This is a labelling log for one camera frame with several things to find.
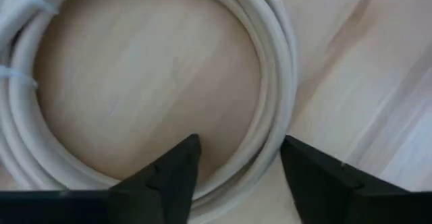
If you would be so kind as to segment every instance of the wooden surface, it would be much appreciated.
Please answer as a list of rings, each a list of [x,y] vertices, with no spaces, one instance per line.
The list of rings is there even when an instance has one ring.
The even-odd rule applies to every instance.
[[[289,134],[408,190],[432,190],[432,0],[283,0],[300,47]],[[259,91],[246,31],[214,0],[68,0],[36,61],[53,133],[113,177],[188,134],[200,180],[244,135]],[[0,169],[4,190],[19,188]],[[278,159],[214,223],[299,223]]]

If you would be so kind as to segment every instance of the coiled cable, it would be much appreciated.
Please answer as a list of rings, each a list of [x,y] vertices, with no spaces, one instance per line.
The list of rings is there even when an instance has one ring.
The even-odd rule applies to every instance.
[[[41,0],[59,7],[64,0]],[[204,223],[235,206],[256,186],[288,130],[297,88],[294,33],[281,0],[218,0],[248,31],[260,61],[261,89],[249,130],[228,162],[197,186],[190,221]],[[0,63],[32,75],[43,33],[53,17],[34,0],[0,0]],[[119,180],[71,155],[50,132],[34,87],[0,80],[0,157],[29,189],[103,189]]]

